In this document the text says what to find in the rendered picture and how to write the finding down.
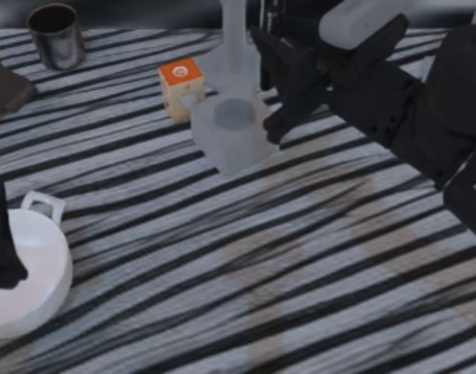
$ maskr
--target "orange box top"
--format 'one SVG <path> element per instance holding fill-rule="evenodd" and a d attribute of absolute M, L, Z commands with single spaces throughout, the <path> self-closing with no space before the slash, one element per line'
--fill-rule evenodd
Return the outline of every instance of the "orange box top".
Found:
<path fill-rule="evenodd" d="M 160 66 L 159 70 L 168 86 L 175 86 L 203 76 L 193 58 L 170 62 Z"/>

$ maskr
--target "white base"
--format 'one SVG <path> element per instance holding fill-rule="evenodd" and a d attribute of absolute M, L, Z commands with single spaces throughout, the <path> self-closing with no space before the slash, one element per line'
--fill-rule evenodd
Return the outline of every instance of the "white base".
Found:
<path fill-rule="evenodd" d="M 205 84 L 217 92 L 223 92 L 236 83 L 249 83 L 251 89 L 260 85 L 260 54 L 254 44 L 246 45 L 246 65 L 241 73 L 232 75 L 226 72 L 224 45 L 195 58 L 201 69 Z"/>
<path fill-rule="evenodd" d="M 72 259 L 65 236 L 44 215 L 10 210 L 16 251 L 28 278 L 0 290 L 0 339 L 20 337 L 50 320 L 72 284 Z"/>
<path fill-rule="evenodd" d="M 222 114 L 222 108 L 231 102 L 238 103 L 233 107 L 236 110 Z M 269 108 L 251 92 L 227 91 L 191 110 L 192 138 L 221 174 L 235 175 L 278 150 L 267 141 L 263 129 L 269 113 Z"/>

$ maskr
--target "dark background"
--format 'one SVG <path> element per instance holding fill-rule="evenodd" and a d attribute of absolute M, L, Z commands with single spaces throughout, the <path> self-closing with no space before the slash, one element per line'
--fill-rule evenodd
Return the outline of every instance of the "dark background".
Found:
<path fill-rule="evenodd" d="M 260 0 L 249 1 L 249 22 L 257 24 Z M 329 0 L 288 0 L 290 7 L 311 16 Z M 23 27 L 42 0 L 0 0 L 0 27 Z M 179 28 L 219 27 L 219 0 L 67 0 L 84 27 Z M 415 0 L 407 13 L 417 27 L 449 27 L 469 23 L 476 0 Z"/>

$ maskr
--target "white cup handle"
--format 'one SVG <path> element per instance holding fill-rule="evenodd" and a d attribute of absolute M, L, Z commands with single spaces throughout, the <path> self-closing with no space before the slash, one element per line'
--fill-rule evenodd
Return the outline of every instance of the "white cup handle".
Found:
<path fill-rule="evenodd" d="M 52 207 L 52 220 L 59 226 L 65 212 L 66 201 L 45 195 L 40 192 L 30 191 L 26 194 L 21 209 L 31 210 L 34 203 L 44 203 Z"/>

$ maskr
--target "striped table surface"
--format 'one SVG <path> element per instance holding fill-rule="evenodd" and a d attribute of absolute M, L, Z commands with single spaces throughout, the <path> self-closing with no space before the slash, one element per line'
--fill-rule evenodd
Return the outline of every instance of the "striped table surface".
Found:
<path fill-rule="evenodd" d="M 445 32 L 411 30 L 392 59 L 421 74 Z M 39 90 L 0 120 L 0 178 L 12 207 L 66 200 L 74 262 L 60 313 L 0 341 L 0 374 L 476 373 L 476 240 L 430 181 L 327 111 L 223 178 L 157 76 L 220 34 L 85 35 L 87 61 L 56 73 L 0 30 Z"/>

